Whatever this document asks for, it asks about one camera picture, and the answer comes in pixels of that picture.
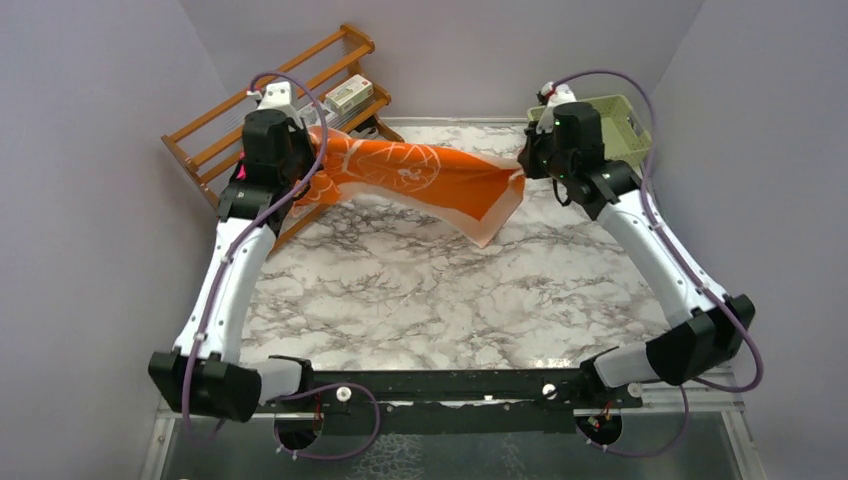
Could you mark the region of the aluminium rail frame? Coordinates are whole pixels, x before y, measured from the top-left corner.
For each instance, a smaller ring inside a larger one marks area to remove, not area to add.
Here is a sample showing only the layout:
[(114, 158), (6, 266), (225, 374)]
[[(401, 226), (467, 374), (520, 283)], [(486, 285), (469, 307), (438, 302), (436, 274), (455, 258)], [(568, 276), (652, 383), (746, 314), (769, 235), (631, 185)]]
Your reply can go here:
[(145, 479), (762, 479), (741, 397), (566, 369), (321, 371), (324, 392), (246, 423), (162, 407)]

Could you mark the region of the green plastic basket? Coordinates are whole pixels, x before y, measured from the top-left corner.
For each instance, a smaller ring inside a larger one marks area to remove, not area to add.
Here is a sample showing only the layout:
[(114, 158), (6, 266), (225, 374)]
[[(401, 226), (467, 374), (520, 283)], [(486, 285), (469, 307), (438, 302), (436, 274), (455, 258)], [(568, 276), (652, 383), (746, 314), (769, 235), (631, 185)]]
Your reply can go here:
[(645, 160), (652, 147), (649, 130), (642, 124), (629, 100), (623, 95), (606, 95), (586, 99), (577, 98), (566, 85), (542, 96), (541, 104), (527, 110), (528, 126), (525, 128), (525, 145), (519, 153), (520, 162), (529, 165), (531, 131), (542, 119), (549, 100), (555, 104), (584, 102), (590, 104), (600, 115), (605, 156), (609, 160), (621, 160), (637, 168)]

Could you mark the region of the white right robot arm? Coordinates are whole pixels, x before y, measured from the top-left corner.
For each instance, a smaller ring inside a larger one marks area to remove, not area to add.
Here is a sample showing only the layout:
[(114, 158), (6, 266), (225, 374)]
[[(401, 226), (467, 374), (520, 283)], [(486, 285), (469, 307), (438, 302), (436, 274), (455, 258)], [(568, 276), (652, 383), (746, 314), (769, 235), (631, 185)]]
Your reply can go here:
[(600, 407), (618, 387), (661, 381), (679, 386), (736, 356), (755, 307), (716, 285), (670, 232), (632, 166), (605, 154), (600, 113), (586, 102), (536, 107), (519, 162), (530, 179), (549, 179), (561, 204), (580, 206), (623, 248), (654, 292), (670, 328), (580, 366), (579, 398)]

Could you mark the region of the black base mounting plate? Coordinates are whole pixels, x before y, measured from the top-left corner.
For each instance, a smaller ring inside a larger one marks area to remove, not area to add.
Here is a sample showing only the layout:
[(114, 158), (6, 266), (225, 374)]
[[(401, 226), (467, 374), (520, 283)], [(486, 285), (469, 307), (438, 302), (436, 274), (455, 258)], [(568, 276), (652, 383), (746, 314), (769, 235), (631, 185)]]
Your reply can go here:
[(572, 434), (578, 415), (639, 408), (620, 387), (580, 393), (577, 369), (317, 371), (313, 394), (269, 400), (256, 413), (288, 430), (378, 434)]

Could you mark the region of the orange white towel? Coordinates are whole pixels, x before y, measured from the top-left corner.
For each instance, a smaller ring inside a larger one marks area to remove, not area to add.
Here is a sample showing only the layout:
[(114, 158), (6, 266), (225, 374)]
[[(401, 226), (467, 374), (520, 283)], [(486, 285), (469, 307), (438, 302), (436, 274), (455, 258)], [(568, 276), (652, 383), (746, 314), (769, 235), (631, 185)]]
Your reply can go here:
[(524, 199), (526, 176), (516, 159), (448, 147), (360, 139), (331, 129), (322, 166), (295, 208), (375, 195), (434, 216), (479, 247)]

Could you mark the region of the small white box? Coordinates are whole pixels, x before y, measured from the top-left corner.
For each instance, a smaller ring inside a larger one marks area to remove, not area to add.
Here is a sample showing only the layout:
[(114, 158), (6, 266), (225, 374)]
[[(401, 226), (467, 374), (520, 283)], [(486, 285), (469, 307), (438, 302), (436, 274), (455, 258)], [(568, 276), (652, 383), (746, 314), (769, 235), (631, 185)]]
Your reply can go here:
[(373, 83), (366, 77), (356, 74), (329, 91), (324, 102), (336, 114), (342, 115), (368, 100), (373, 93)]

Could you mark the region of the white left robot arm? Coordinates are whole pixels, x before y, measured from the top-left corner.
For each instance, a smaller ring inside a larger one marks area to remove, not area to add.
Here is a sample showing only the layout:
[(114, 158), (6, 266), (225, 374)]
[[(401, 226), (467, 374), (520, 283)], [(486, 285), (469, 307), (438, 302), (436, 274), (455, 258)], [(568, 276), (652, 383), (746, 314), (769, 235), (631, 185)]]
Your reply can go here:
[(316, 169), (307, 126), (289, 108), (249, 113), (238, 160), (217, 207), (216, 240), (198, 298), (168, 352), (148, 374), (170, 408), (186, 417), (244, 423), (277, 397), (298, 411), (313, 401), (305, 360), (240, 363), (241, 330), (265, 259), (292, 207), (294, 190)]

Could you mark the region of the large flat white box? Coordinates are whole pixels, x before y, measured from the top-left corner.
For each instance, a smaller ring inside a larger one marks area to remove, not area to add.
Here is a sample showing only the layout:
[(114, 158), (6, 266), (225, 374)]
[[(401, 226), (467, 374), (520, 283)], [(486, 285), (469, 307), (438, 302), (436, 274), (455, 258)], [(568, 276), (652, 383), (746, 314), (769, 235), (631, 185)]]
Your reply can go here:
[(326, 120), (327, 127), (329, 129), (336, 129), (339, 115), (326, 103), (321, 102), (320, 108), (317, 108), (314, 104), (309, 103), (298, 109), (298, 115), (304, 122), (304, 125), (308, 128), (310, 132), (316, 132), (317, 134), (321, 131), (321, 120), (319, 112), (322, 112), (324, 118)]

